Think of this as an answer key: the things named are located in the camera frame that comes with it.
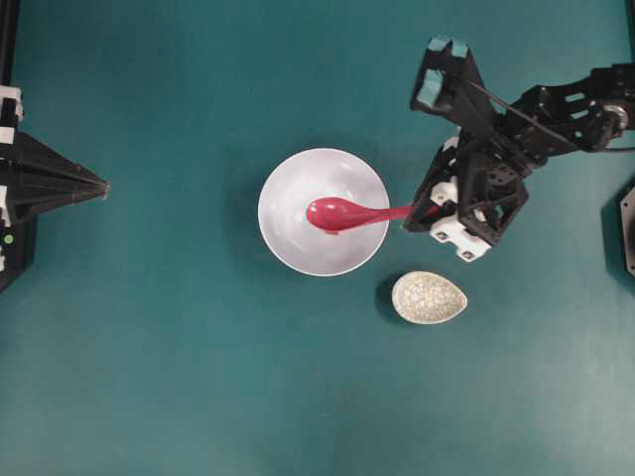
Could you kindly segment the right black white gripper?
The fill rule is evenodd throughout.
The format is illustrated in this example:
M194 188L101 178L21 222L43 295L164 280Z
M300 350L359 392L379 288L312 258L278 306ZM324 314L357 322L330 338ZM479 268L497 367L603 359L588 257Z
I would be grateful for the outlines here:
M429 40L410 107L455 125L437 150L402 228L455 246L465 262L495 247L528 199L522 154L502 133L503 114L486 94L467 43Z

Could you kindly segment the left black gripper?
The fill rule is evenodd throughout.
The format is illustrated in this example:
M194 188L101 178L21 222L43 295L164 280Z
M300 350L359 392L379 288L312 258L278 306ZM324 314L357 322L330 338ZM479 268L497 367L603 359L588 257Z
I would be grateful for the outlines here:
M31 266L37 219L44 212L105 197L109 183L18 132L20 88L1 86L1 292ZM14 211L10 198L14 197Z

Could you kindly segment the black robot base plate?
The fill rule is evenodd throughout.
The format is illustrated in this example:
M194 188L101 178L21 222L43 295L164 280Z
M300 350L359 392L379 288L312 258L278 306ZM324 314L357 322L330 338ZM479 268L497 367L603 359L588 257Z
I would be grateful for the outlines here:
M623 183L601 209L606 271L616 283L634 292L634 177Z

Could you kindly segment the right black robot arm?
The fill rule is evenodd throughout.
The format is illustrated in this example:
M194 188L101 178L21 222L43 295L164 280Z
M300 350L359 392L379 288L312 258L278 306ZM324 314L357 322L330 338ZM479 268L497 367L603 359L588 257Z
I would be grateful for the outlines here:
M410 108L457 128L438 149L403 227L454 246L470 263L501 240L529 198L524 180L551 157L608 153L634 127L634 66L536 85L512 104L486 89L469 46L430 39Z

